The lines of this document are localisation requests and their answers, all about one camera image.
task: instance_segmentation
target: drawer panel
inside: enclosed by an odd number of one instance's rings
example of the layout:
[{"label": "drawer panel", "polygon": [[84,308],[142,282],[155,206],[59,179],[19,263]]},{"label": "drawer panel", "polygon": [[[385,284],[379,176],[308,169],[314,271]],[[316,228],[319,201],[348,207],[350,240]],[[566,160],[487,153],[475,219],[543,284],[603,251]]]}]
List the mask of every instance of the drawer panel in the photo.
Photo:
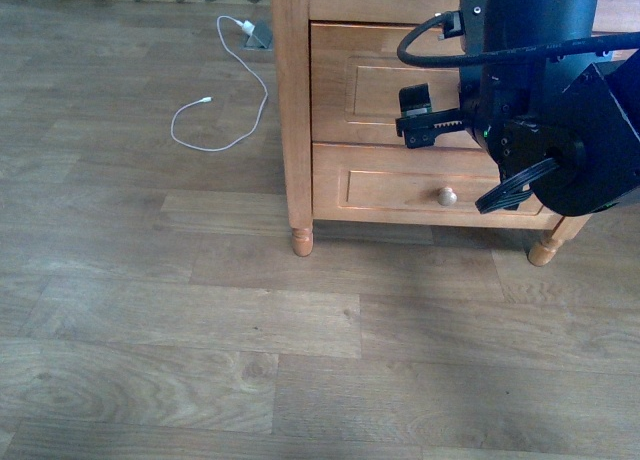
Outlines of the drawer panel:
[{"label": "drawer panel", "polygon": [[[434,111],[458,107],[458,70],[424,70],[396,58],[408,28],[314,23],[311,27],[312,138],[318,142],[404,145],[396,135],[398,91],[429,83]],[[461,54],[456,40],[439,42],[427,32],[415,51]],[[438,145],[477,148],[465,132],[442,136]]]},{"label": "drawer panel", "polygon": [[[559,216],[536,198],[515,212],[480,215],[474,202],[498,183],[478,150],[409,151],[402,147],[313,145],[313,214],[327,220],[552,228]],[[449,187],[456,203],[438,203]]]},{"label": "drawer panel", "polygon": [[[310,0],[312,20],[418,24],[436,12],[457,10],[459,0]],[[638,0],[599,0],[594,30],[640,30]]]}]

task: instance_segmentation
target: wooden floor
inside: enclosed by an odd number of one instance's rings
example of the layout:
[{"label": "wooden floor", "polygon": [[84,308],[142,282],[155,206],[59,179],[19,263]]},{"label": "wooden floor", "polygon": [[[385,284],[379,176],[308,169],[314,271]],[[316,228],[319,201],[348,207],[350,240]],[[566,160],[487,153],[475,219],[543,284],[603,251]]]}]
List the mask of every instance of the wooden floor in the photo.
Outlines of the wooden floor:
[{"label": "wooden floor", "polygon": [[[289,245],[268,5],[0,0],[0,457],[640,458],[640,209]],[[225,30],[237,49],[241,37]]]}]

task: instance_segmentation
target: wooden nightstand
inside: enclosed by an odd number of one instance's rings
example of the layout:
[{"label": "wooden nightstand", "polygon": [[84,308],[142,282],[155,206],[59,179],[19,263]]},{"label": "wooden nightstand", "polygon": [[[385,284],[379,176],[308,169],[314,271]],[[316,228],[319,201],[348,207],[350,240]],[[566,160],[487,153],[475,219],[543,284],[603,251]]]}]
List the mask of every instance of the wooden nightstand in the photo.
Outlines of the wooden nightstand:
[{"label": "wooden nightstand", "polygon": [[[428,82],[434,110],[457,106],[457,70],[421,70],[396,58],[411,25],[458,0],[271,0],[293,249],[311,253],[313,220],[545,230],[529,253],[544,265],[588,216],[561,217],[532,198],[518,211],[480,215],[475,200],[497,167],[466,133],[410,151],[395,133],[401,87]],[[611,0],[596,30],[615,31]],[[461,53],[429,32],[416,51]]]}]

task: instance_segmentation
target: nightstand leg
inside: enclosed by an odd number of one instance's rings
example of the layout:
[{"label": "nightstand leg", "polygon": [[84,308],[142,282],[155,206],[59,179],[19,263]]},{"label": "nightstand leg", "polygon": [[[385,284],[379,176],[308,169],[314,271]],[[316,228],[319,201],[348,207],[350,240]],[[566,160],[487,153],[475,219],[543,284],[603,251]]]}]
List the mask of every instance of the nightstand leg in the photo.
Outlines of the nightstand leg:
[{"label": "nightstand leg", "polygon": [[313,248],[309,0],[271,0],[289,225],[293,251]]},{"label": "nightstand leg", "polygon": [[527,256],[529,262],[536,267],[542,267],[549,263],[564,242],[575,238],[589,218],[591,218],[591,215],[563,217],[556,225],[556,228],[545,232],[542,238],[531,248]]},{"label": "nightstand leg", "polygon": [[312,228],[292,228],[291,244],[293,251],[299,257],[306,257],[313,249],[313,230]]}]

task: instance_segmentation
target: cable plug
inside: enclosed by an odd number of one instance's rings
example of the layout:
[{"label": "cable plug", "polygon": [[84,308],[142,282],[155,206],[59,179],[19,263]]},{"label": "cable plug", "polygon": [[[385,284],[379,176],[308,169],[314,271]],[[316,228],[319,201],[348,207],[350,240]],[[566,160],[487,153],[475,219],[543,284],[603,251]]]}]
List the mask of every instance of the cable plug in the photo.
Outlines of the cable plug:
[{"label": "cable plug", "polygon": [[244,23],[240,25],[240,28],[242,28],[242,31],[246,33],[248,36],[251,36],[256,26],[253,23],[251,23],[249,20],[245,20]]}]

